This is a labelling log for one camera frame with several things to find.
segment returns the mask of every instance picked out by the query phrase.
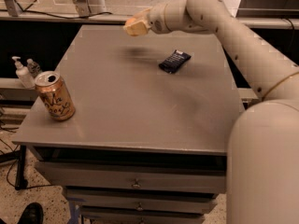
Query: pump bottle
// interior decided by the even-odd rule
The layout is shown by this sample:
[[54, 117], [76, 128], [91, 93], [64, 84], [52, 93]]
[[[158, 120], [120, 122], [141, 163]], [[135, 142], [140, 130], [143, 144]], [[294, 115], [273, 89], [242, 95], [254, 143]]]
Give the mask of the pump bottle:
[[33, 78], [36, 78], [39, 73], [42, 73], [39, 64], [32, 59], [27, 60], [27, 68]]
[[26, 66], [23, 66], [22, 63], [18, 61], [20, 58], [21, 57], [18, 56], [12, 57], [12, 60], [15, 61], [15, 65], [17, 68], [16, 74], [25, 88], [33, 88], [35, 86], [35, 80], [31, 76], [28, 68]]

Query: beer can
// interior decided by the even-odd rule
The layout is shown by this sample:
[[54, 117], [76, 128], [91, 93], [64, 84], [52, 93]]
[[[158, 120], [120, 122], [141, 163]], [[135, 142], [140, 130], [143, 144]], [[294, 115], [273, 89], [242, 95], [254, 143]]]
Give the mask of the beer can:
[[66, 120], [75, 113], [75, 107], [63, 78], [53, 72], [40, 73], [36, 79], [36, 91], [55, 120]]

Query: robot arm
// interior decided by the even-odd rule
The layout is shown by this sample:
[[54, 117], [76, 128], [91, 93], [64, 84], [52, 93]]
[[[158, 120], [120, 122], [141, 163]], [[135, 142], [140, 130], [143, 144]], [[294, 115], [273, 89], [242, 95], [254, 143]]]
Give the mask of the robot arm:
[[270, 100], [244, 112], [232, 129], [227, 223], [299, 223], [298, 65], [232, 17], [222, 0], [160, 4], [136, 14], [124, 29], [129, 35], [149, 29], [215, 34], [261, 100]]
[[129, 35], [151, 29], [203, 33], [220, 40], [244, 78], [262, 100], [299, 98], [299, 67], [231, 16], [222, 0], [180, 0], [161, 3], [126, 22]]

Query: shoe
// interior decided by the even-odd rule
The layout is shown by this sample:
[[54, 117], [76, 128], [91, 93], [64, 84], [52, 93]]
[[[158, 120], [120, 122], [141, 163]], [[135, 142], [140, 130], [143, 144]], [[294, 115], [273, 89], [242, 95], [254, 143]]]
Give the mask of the shoe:
[[43, 208], [39, 203], [30, 203], [23, 211], [18, 224], [42, 224]]

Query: gray table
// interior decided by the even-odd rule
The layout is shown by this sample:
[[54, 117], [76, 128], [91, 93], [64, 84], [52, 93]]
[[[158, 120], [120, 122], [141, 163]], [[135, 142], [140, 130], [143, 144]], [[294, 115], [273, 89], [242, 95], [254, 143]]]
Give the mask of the gray table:
[[[158, 64], [175, 49], [192, 58], [169, 75]], [[201, 223], [225, 192], [226, 145], [243, 110], [216, 37], [84, 25], [57, 70], [74, 117], [54, 121], [38, 99], [13, 136], [36, 169], [85, 217]]]
[[[168, 75], [158, 64], [174, 49], [192, 58]], [[225, 155], [241, 110], [214, 35], [130, 37], [120, 26], [85, 25], [57, 70], [75, 116], [51, 120], [38, 99], [15, 144]]]

